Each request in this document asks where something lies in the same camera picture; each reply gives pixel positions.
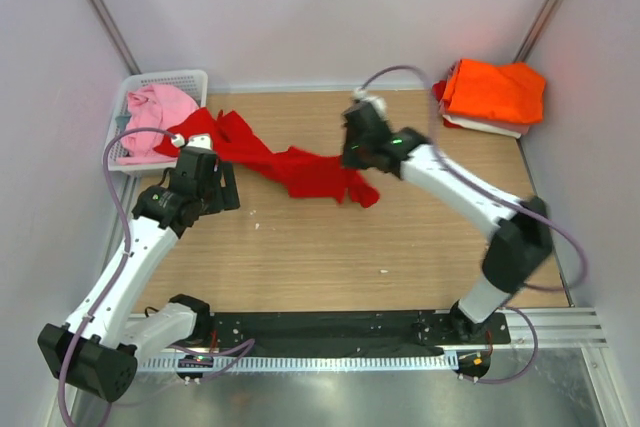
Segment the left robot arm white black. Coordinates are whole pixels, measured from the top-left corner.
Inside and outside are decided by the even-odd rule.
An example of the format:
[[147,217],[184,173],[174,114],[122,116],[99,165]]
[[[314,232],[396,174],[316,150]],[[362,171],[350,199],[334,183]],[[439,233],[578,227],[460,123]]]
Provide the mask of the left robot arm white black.
[[84,301],[37,344],[63,385],[109,403],[131,385],[139,364],[175,343],[204,345],[212,334],[208,303],[177,294],[137,325],[127,323],[157,266],[202,216],[239,208],[233,167],[219,159],[205,135],[179,151],[167,185],[139,195],[127,215],[125,237]]

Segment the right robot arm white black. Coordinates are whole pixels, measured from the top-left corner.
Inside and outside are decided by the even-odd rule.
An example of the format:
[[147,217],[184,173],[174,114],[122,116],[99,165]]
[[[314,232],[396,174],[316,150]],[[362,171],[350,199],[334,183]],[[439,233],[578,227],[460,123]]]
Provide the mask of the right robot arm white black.
[[461,214],[486,238],[482,275],[452,306],[452,334],[472,343],[488,319],[524,287],[552,253],[547,205],[520,199],[482,181],[448,159],[422,133],[405,127],[392,131],[379,97],[356,100],[343,114],[342,164],[375,168],[434,195]]

